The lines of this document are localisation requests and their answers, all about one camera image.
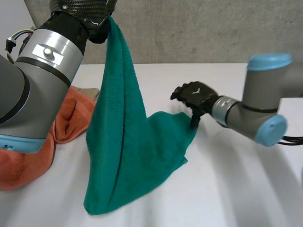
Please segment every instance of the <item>orange towel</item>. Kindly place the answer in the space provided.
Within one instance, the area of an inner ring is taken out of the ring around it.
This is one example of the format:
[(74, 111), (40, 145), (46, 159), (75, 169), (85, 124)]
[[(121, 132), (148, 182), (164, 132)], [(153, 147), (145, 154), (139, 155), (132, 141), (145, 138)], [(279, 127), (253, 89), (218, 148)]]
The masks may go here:
[(55, 143), (67, 143), (89, 125), (95, 102), (71, 87), (40, 151), (22, 154), (0, 149), (0, 190), (13, 190), (43, 175), (53, 162)]

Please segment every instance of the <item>white table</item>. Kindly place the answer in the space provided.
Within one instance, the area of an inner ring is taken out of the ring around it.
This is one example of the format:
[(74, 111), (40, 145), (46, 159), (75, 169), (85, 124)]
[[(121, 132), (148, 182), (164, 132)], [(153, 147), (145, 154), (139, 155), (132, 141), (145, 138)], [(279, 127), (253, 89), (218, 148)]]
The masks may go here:
[[(170, 101), (185, 82), (202, 81), (241, 99), (245, 64), (135, 65), (147, 115), (189, 112)], [(100, 87), (103, 65), (82, 65), (77, 87)], [(284, 100), (287, 135), (303, 136), (303, 100)], [(303, 146), (265, 148), (203, 116), (188, 163), (151, 193), (114, 211), (89, 216), (85, 134), (57, 145), (50, 170), (28, 186), (0, 192), (1, 227), (290, 227), (303, 226)]]

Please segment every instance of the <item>blue end cap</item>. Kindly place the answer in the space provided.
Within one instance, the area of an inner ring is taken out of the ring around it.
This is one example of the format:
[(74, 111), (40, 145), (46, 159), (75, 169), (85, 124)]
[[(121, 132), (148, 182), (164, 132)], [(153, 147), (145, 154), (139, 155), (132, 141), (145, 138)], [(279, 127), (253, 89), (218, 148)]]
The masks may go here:
[(264, 53), (254, 55), (247, 65), (249, 71), (275, 70), (291, 64), (292, 56), (288, 53)]
[(34, 154), (41, 149), (45, 140), (0, 135), (0, 149)]
[(255, 141), (266, 147), (271, 147), (284, 137), (286, 130), (286, 119), (281, 115), (275, 115), (261, 125), (256, 134)]

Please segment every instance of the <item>gray robot arm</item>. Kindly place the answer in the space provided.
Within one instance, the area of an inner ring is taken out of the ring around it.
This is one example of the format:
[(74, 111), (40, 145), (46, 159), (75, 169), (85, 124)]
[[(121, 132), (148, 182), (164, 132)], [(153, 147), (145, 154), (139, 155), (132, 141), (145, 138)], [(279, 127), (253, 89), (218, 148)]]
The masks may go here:
[(52, 16), (32, 34), (16, 62), (0, 57), (0, 148), (40, 150), (81, 64), (86, 41), (106, 40), (107, 17), (115, 4), (51, 0)]
[(172, 99), (177, 98), (193, 109), (193, 128), (197, 127), (200, 116), (209, 113), (222, 126), (267, 147), (277, 144), (287, 129), (286, 119), (277, 114), (281, 99), (303, 97), (303, 76), (287, 53), (251, 57), (242, 101), (218, 96), (202, 83), (196, 83), (189, 91), (192, 86), (180, 87), (179, 91), (177, 88)]

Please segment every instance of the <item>teal towel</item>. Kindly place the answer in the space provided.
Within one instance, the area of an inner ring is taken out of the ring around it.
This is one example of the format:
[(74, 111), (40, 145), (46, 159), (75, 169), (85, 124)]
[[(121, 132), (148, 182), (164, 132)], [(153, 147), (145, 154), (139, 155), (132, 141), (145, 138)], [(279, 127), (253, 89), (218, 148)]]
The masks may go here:
[(184, 113), (146, 118), (127, 44), (112, 18), (110, 27), (101, 92), (86, 136), (84, 207), (91, 215), (118, 209), (163, 183), (187, 162), (185, 151), (196, 134)]

